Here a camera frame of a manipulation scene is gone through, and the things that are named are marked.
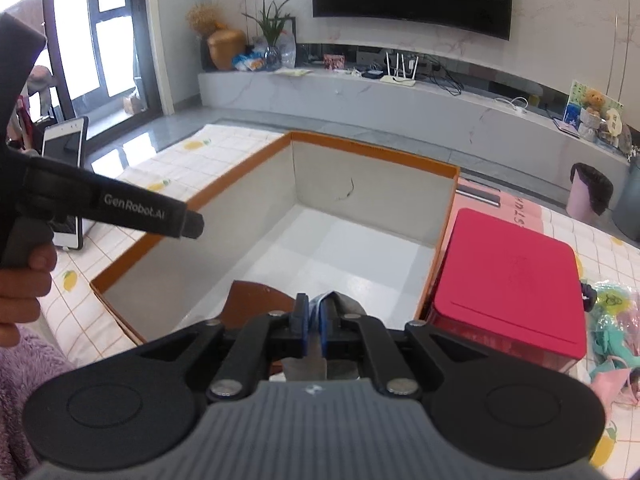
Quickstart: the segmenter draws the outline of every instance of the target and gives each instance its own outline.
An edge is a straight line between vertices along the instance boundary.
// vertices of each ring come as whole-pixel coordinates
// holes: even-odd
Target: cardboard box
[[[92,281],[138,340],[217,316],[233,280],[338,290],[390,328],[422,316],[459,169],[291,132],[189,200],[199,240],[145,235]]]

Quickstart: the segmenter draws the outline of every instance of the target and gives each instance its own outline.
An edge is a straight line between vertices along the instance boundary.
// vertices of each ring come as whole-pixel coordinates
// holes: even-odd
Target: purple fluffy fabric
[[[22,409],[46,381],[68,372],[71,364],[59,350],[20,327],[20,343],[0,348],[0,475],[17,480],[38,465],[22,430]]]

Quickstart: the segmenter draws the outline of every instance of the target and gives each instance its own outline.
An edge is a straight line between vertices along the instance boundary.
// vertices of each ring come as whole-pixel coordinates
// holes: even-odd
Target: pink bag
[[[624,360],[619,357],[609,356],[609,360],[612,361],[612,367],[614,360],[620,361],[626,366]],[[618,395],[621,393],[622,389],[625,386],[628,386],[630,374],[631,368],[613,368],[613,370],[609,372],[600,372],[596,375],[593,381],[591,381],[590,387],[602,403],[607,423],[611,419],[611,405],[618,398]],[[636,397],[631,392],[630,387],[625,388],[625,391],[622,392],[622,395],[624,397],[624,400],[628,401],[632,405],[636,405],[638,403]]]

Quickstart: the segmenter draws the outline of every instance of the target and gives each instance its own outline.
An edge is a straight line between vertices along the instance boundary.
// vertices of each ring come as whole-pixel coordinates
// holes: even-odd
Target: pink trash can
[[[574,164],[571,182],[566,204],[566,212],[571,218],[588,224],[609,207],[613,184],[595,168],[587,164]]]

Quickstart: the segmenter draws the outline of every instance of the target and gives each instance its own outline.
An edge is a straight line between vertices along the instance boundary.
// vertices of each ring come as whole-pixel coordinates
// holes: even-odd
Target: white cable
[[[494,101],[498,102],[498,103],[505,103],[507,105],[509,105],[514,112],[517,112],[519,114],[524,113],[527,110],[527,107],[529,106],[529,101],[527,101],[524,97],[516,97],[513,98],[511,101],[505,99],[504,97],[497,97],[494,99]],[[524,106],[516,106],[514,104],[514,102],[516,101],[524,101]]]

